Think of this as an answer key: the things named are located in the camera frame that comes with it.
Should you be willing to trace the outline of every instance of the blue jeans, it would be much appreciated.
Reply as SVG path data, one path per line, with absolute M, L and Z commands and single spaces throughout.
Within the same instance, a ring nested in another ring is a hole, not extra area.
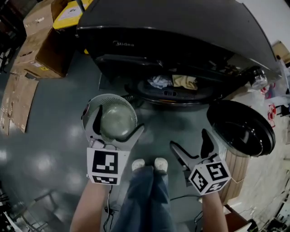
M 112 232 L 175 232 L 169 202 L 167 174 L 135 170 Z

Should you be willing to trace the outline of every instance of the cloth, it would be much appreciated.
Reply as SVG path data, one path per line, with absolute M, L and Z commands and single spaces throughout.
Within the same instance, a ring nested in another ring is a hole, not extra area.
M 173 79 L 174 87 L 183 86 L 186 89 L 192 89 L 192 90 L 198 89 L 195 77 L 183 76 L 183 75 L 172 75 L 172 79 Z
M 163 89 L 167 86 L 173 86 L 172 78 L 165 75 L 159 75 L 147 80 L 155 88 Z
M 112 232 L 176 232 L 169 202 L 167 174 L 135 170 Z

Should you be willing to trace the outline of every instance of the cardboard box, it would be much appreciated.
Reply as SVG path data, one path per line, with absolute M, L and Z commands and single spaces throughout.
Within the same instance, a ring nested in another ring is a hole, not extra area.
M 68 2 L 68 0 L 44 0 L 36 4 L 23 20 L 27 36 L 44 28 L 52 28 L 53 22 Z
M 67 74 L 74 53 L 74 37 L 55 31 L 53 21 L 67 0 L 44 0 L 24 19 L 27 39 L 14 65 L 38 78 L 59 78 Z

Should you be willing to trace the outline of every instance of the black cable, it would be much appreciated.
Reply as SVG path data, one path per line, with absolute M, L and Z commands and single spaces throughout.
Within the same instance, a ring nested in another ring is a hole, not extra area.
M 112 214 L 112 220 L 111 220 L 111 224 L 110 224 L 110 231 L 111 231 L 113 220 L 114 220 L 114 215 Z
M 195 232 L 197 232 L 197 229 L 198 229 L 198 222 L 199 222 L 199 220 L 200 219 L 202 219 L 203 218 L 203 216 L 201 216 L 198 220 L 196 220 L 197 219 L 197 217 L 200 215 L 202 213 L 202 211 L 194 218 L 194 224 L 195 224 Z
M 113 185 L 111 185 L 111 188 L 110 188 L 110 191 L 109 191 L 109 193 L 108 193 L 108 198 L 107 198 L 107 207 L 108 207 L 108 218 L 107 218 L 107 220 L 105 221 L 105 223 L 104 223 L 104 225 L 103 225 L 103 229 L 104 229 L 104 231 L 106 232 L 106 225 L 107 225 L 107 223 L 108 223 L 108 221 L 109 221 L 109 219 L 110 219 L 110 194 L 111 194 L 111 192 L 112 192 L 112 189 L 113 189 Z
M 188 194 L 188 195 L 184 195 L 184 196 L 181 196 L 181 197 L 172 198 L 172 199 L 170 199 L 170 201 L 173 201 L 173 200 L 176 200 L 176 199 L 180 199 L 180 198 L 186 198 L 186 197 L 197 197 L 197 198 L 199 198 L 200 196 Z

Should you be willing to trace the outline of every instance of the rice cooker lid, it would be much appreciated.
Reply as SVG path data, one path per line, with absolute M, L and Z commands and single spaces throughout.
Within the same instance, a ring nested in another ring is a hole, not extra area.
M 214 132 L 236 155 L 268 155 L 275 147 L 275 134 L 268 121 L 239 102 L 217 101 L 210 105 L 207 118 Z

